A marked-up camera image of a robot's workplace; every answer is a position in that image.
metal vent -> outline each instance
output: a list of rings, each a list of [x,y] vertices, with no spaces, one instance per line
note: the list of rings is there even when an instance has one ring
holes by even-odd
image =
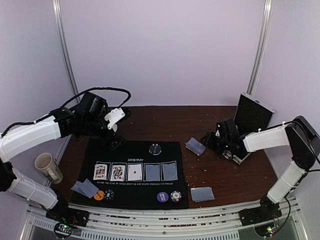
[[[195,237],[195,238],[179,238],[179,237],[128,237],[128,236],[115,236],[111,234],[104,234],[98,232],[91,232],[87,230],[82,230],[81,238],[85,240],[240,240],[239,232],[232,231],[228,233],[219,233],[206,235],[204,237]]]
[[[43,229],[48,229],[48,230],[53,230],[54,227],[55,227],[51,222],[45,221],[45,220],[40,219],[40,218],[35,218],[34,222],[33,222],[33,225],[41,227]]]

cup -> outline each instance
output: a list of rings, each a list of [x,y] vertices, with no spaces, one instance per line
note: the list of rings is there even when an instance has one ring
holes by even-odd
[[[34,161],[34,166],[53,184],[62,181],[63,174],[52,155],[48,152],[41,153]]]

white poker chip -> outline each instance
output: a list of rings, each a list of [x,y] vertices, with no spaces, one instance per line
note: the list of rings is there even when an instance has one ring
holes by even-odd
[[[173,191],[171,194],[170,194],[170,198],[173,202],[177,203],[181,200],[181,192],[179,191]]]

table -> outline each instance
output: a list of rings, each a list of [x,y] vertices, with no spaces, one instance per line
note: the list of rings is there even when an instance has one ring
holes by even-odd
[[[185,148],[194,137],[200,140],[207,132],[215,131],[216,122],[233,118],[236,106],[136,106],[132,116],[118,124],[118,134],[127,140],[179,141],[185,180],[188,183],[189,207],[204,208],[244,203],[260,199],[276,182],[276,174],[263,150],[252,153],[242,165],[219,158],[207,149],[201,156]],[[63,172],[60,184],[51,185],[68,202],[81,170],[89,138],[77,142],[72,137],[59,167]],[[211,187],[215,200],[193,202],[190,189]]]

